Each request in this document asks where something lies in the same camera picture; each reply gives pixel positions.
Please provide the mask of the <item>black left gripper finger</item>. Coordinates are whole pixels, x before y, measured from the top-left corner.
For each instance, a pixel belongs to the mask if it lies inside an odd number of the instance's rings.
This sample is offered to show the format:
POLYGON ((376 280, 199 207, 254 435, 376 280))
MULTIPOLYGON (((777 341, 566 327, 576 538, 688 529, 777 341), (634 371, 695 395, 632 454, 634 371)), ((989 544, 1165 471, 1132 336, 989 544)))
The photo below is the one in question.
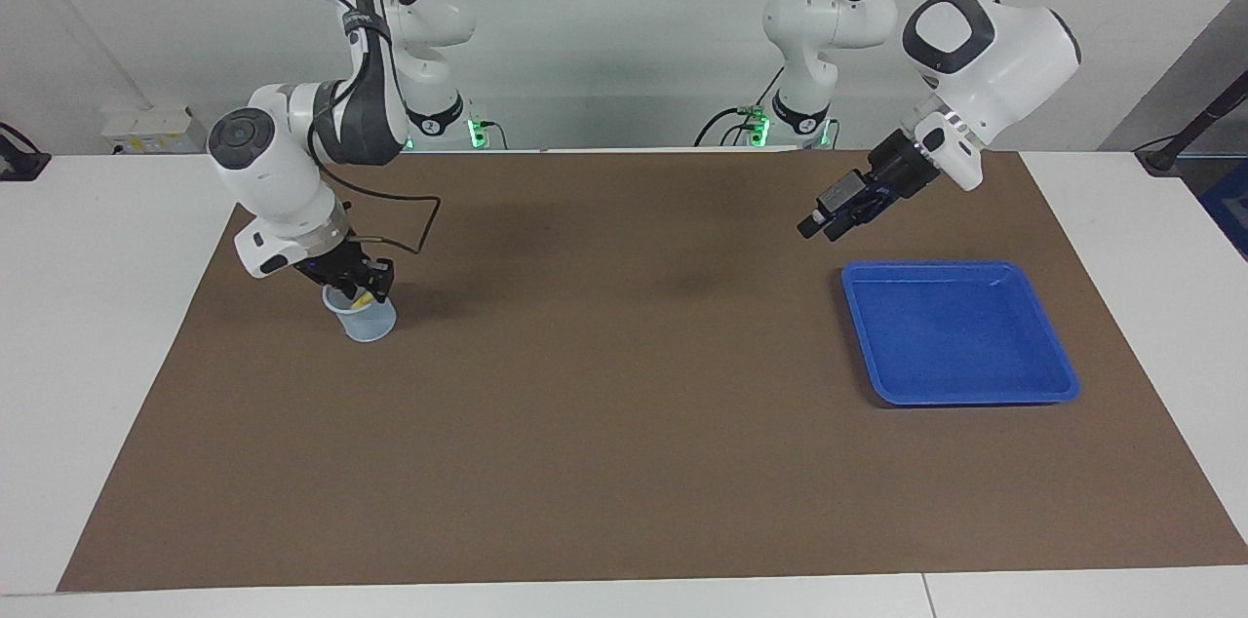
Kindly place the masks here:
POLYGON ((820 194, 815 202, 821 215, 856 215, 865 213, 877 204, 879 194, 875 189, 874 176, 851 170, 842 175, 837 182, 820 194))
POLYGON ((886 208, 887 199, 882 195, 855 195, 842 200, 820 197, 811 213, 797 223, 797 231, 802 238, 822 233, 834 242, 860 223, 870 223, 886 208))

